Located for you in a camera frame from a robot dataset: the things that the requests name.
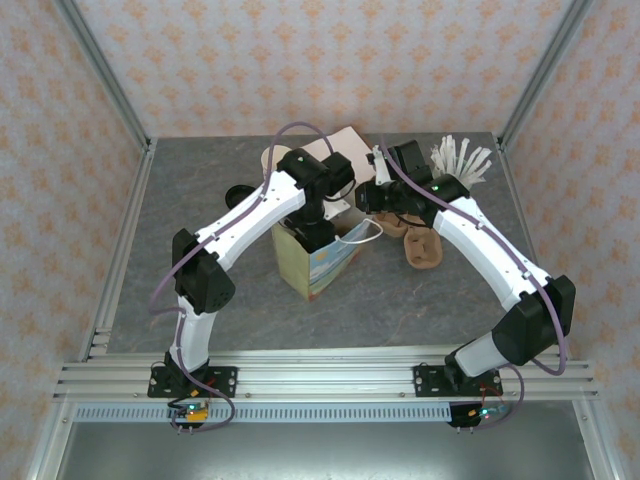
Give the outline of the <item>aluminium frame post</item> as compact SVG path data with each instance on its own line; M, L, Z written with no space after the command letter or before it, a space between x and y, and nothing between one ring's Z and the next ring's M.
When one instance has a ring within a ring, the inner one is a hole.
M151 143L141 120L118 81L106 54L100 47L92 29L76 0L52 0L70 31L75 36L84 56L95 71L107 96L135 142L146 151Z
M502 151L507 151L514 143L525 120L533 110L538 97L542 94L551 75L580 28L584 17L589 12L593 1L571 0L567 12L544 50L514 110L502 132L497 136L497 144Z

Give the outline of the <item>grey metal base panel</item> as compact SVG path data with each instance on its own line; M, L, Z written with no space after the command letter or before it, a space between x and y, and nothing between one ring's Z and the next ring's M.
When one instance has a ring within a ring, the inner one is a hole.
M457 434L444 424L237 424L179 435L164 424L73 427L57 480L594 480L579 434L518 421Z

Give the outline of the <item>stack of black lids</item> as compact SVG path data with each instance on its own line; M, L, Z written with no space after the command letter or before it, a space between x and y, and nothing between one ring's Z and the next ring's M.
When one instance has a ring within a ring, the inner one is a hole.
M254 192L255 188L249 185L234 185L225 193L225 204L229 210L238 206L249 195Z

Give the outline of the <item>small control circuit board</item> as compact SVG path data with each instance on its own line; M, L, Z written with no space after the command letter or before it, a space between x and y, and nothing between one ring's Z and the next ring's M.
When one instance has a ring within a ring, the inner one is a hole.
M171 401L168 408L170 420L182 428L197 429L203 426L209 417L209 404L206 401Z
M453 402L450 404L451 420L448 425L457 430L474 430L483 422L503 418L509 412L510 408L504 403L486 405L481 402Z

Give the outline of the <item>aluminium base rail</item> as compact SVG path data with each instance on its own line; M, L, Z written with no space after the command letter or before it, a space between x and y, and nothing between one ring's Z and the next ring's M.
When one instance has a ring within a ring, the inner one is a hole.
M450 345L363 348L217 351L213 366L234 366L239 380L236 400L405 402L415 395L413 367L440 365ZM111 354L92 350L85 362L63 365L54 388L67 401L140 401L147 395L152 354ZM506 400L518 391L534 400L599 400L603 387L588 360L571 360L561 376L528 363L500 373Z

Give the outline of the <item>brown pulp cup carrier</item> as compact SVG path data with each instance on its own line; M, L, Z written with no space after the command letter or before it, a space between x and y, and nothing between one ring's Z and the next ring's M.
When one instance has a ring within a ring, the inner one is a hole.
M409 226L403 243L407 262L415 269L433 269L443 260L441 239L433 229Z

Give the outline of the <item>printed paper bag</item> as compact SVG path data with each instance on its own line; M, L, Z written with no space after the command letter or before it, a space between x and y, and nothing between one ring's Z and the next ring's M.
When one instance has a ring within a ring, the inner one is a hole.
M280 276L305 300L322 293L383 234L381 224L354 208L317 226L296 230L283 220L271 229Z

